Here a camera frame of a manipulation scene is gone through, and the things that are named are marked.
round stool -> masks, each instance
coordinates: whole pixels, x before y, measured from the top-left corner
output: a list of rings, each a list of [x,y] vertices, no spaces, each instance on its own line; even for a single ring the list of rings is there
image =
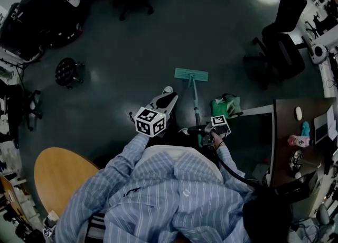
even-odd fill
[[[75,80],[78,83],[83,83],[82,79],[76,77],[77,69],[76,67],[85,67],[83,63],[76,63],[72,58],[64,58],[57,66],[55,71],[55,81],[60,86],[66,86],[68,89],[73,87],[70,83]]]

wooden table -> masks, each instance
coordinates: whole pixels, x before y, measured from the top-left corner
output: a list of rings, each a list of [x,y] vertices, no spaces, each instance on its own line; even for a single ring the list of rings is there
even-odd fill
[[[310,138],[314,140],[315,129],[313,119],[327,112],[333,105],[335,115],[337,114],[336,98],[320,99],[280,99],[274,101],[275,116],[275,146],[272,163],[271,186],[276,187],[295,180],[288,169],[289,159],[297,150],[297,146],[289,146],[287,139],[290,135],[301,135],[301,127],[304,121],[310,125]],[[303,119],[297,121],[294,116],[296,107],[302,109]],[[324,157],[315,145],[302,149],[303,159],[315,164],[322,161],[320,169],[324,169]],[[302,166],[302,175],[315,171],[315,168]]]
[[[5,194],[7,201],[11,204],[12,208],[18,214],[18,216],[22,218],[26,223],[29,223],[28,218],[26,217],[24,211],[21,208],[21,205],[18,199],[16,198],[13,185],[11,184],[10,181],[8,181],[2,175],[0,176],[0,179],[1,179],[2,185],[4,186],[4,190],[5,190],[4,194]]]
[[[60,217],[75,191],[98,171],[72,151],[58,147],[42,151],[35,162],[34,180],[45,210],[54,210]]]

laptop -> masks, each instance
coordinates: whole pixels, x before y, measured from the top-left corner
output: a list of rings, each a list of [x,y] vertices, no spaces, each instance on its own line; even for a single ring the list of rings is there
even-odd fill
[[[320,142],[328,135],[327,113],[324,113],[314,119],[315,124],[315,144]]]

white equipment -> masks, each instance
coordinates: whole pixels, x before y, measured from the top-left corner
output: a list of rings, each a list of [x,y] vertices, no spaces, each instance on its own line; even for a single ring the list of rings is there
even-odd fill
[[[174,92],[164,93],[154,97],[145,108],[141,107],[134,117],[136,131],[151,138],[161,136],[178,98]]]
[[[313,54],[310,54],[311,60],[314,64],[320,64],[326,60],[327,49],[322,44],[315,44],[311,46]]]

